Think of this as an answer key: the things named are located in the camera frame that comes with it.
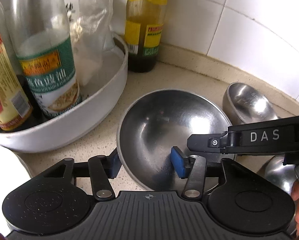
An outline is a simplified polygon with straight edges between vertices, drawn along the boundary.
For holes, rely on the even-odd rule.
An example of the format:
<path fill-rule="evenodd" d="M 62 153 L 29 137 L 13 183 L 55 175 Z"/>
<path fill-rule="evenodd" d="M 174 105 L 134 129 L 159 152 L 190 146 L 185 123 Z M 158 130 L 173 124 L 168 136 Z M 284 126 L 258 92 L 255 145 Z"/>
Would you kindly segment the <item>yellow label vinegar bottle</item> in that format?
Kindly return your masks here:
<path fill-rule="evenodd" d="M 0 2 L 0 129 L 22 131 L 40 124 L 41 120 L 15 55 Z"/>

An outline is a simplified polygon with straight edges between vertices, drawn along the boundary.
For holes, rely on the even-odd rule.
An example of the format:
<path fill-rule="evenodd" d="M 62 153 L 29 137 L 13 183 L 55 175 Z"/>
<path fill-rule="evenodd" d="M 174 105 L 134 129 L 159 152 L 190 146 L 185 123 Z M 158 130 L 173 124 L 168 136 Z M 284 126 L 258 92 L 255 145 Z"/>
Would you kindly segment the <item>white round turntable tray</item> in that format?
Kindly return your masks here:
<path fill-rule="evenodd" d="M 0 145 L 21 153 L 42 153 L 64 147 L 98 126 L 117 104 L 127 82 L 128 49 L 112 33 L 115 46 L 103 52 L 103 64 L 81 89 L 83 101 L 51 120 L 20 132 L 0 132 Z"/>

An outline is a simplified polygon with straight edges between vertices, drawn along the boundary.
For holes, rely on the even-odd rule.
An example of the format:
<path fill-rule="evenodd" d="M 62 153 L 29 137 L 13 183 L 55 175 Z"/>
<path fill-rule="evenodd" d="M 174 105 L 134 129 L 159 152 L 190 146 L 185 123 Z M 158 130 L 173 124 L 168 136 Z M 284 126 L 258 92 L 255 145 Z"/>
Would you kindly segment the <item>large steel bowl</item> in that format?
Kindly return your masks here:
<path fill-rule="evenodd" d="M 117 131 L 117 150 L 126 172 L 144 190 L 182 191 L 169 159 L 171 148 L 184 153 L 192 134 L 221 133 L 230 119 L 212 101 L 179 89 L 161 89 L 134 102 Z"/>

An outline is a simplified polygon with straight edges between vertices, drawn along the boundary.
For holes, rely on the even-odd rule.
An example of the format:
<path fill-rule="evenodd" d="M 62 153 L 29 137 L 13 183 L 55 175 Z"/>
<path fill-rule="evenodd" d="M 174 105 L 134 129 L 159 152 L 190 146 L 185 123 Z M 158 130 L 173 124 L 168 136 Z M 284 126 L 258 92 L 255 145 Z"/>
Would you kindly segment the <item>clear plastic bag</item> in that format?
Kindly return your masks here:
<path fill-rule="evenodd" d="M 102 52 L 113 15 L 113 0 L 64 0 L 76 75 L 81 87 L 102 67 Z"/>

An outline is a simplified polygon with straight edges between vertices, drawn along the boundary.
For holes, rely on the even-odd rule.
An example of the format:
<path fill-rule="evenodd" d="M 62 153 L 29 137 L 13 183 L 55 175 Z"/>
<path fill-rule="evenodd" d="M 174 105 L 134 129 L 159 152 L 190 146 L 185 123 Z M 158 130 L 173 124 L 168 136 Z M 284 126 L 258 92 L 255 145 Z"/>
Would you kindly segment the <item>green label fish sauce bottle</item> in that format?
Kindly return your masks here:
<path fill-rule="evenodd" d="M 64 0 L 11 0 L 8 28 L 41 111 L 54 118 L 82 101 Z"/>

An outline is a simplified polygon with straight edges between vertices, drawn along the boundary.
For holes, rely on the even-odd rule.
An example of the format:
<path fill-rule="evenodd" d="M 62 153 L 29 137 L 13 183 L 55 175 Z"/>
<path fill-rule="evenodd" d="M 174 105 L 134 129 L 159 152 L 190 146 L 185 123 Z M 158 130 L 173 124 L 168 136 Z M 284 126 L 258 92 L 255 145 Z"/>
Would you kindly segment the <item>large white rose plate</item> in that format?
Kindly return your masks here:
<path fill-rule="evenodd" d="M 31 178 L 26 164 L 11 150 L 0 146 L 0 233 L 7 236 L 11 230 L 2 212 L 5 197 Z"/>

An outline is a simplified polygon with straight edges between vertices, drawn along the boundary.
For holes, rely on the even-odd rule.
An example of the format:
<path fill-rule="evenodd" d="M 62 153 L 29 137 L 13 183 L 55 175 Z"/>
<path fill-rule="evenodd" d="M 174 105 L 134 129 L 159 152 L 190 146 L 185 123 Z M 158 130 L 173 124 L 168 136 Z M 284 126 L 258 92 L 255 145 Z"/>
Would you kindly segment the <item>yellow cap cooking wine bottle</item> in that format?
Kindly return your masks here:
<path fill-rule="evenodd" d="M 128 69 L 135 73 L 154 68 L 167 10 L 167 0 L 127 0 L 124 38 Z"/>

